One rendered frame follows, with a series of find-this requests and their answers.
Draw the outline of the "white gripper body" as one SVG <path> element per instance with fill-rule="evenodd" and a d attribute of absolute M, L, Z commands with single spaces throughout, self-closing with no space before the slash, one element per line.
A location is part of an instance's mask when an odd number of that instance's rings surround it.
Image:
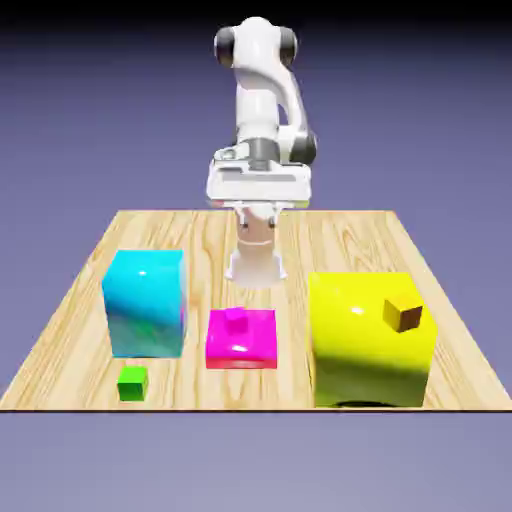
<path fill-rule="evenodd" d="M 251 170 L 248 160 L 213 160 L 206 185 L 216 205 L 275 203 L 306 206 L 311 198 L 311 169 L 306 165 L 269 162 L 268 170 Z"/>

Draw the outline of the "small magenta cube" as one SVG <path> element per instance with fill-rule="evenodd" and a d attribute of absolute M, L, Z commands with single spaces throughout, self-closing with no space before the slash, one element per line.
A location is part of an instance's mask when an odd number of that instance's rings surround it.
<path fill-rule="evenodd" d="M 232 335 L 246 332 L 249 326 L 248 311 L 244 307 L 226 308 L 224 322 L 226 330 Z"/>

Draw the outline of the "small yellow cube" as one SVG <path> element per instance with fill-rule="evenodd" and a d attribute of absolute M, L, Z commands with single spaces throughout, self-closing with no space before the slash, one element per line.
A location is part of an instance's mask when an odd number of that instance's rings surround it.
<path fill-rule="evenodd" d="M 383 320 L 397 333 L 419 327 L 423 305 L 409 295 L 391 296 L 384 300 Z"/>

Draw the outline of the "small green cube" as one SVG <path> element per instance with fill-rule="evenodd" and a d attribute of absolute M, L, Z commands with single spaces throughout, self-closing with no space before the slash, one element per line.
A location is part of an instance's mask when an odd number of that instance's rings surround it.
<path fill-rule="evenodd" d="M 144 401 L 148 384 L 146 366 L 124 366 L 117 380 L 119 399 L 123 402 Z"/>

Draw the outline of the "large magenta box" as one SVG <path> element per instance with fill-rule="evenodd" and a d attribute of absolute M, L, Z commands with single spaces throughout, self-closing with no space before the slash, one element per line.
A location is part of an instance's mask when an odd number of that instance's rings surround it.
<path fill-rule="evenodd" d="M 225 309 L 210 311 L 205 344 L 206 368 L 276 369 L 278 342 L 275 311 L 245 308 L 249 316 L 248 330 L 232 335 L 225 327 Z"/>

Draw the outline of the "large cyan box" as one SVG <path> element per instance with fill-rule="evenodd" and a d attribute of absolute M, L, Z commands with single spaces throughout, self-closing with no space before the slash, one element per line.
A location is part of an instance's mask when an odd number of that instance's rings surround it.
<path fill-rule="evenodd" d="M 186 333 L 182 250 L 119 250 L 102 279 L 112 355 L 179 358 Z"/>

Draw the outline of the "large yellow box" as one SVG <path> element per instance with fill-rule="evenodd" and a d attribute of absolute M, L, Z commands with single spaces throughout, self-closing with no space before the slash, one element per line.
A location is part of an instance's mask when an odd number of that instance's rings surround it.
<path fill-rule="evenodd" d="M 384 300 L 421 301 L 418 328 L 395 332 Z M 405 272 L 312 272 L 309 318 L 318 407 L 423 405 L 437 326 Z"/>

